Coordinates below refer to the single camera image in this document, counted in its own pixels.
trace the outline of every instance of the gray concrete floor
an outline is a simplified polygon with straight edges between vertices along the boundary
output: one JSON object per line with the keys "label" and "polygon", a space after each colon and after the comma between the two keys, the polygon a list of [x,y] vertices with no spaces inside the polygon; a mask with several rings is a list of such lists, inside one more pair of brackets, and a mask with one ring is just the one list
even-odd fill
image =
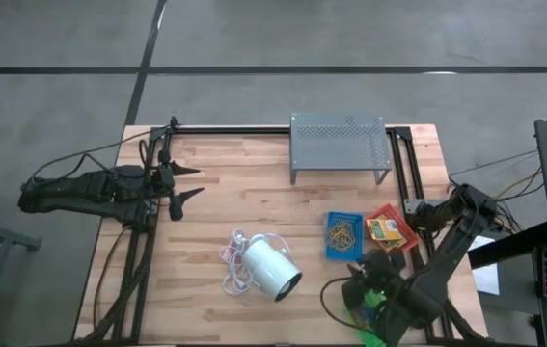
{"label": "gray concrete floor", "polygon": [[[0,1],[0,67],[137,67],[155,0]],[[547,66],[543,0],[176,0],[153,66]],[[0,226],[41,236],[14,249],[0,284],[0,344],[70,338],[99,219],[26,215],[19,184],[40,164],[121,137],[135,75],[0,75]],[[435,123],[450,172],[535,148],[547,74],[150,76],[137,124],[281,123],[290,112],[374,112]],[[112,165],[116,149],[98,154]],[[537,158],[457,177],[488,193]],[[64,163],[47,174],[59,174]],[[524,227],[547,219],[542,193],[512,201]],[[527,257],[499,265],[501,295],[481,295],[490,334],[532,342]]]}

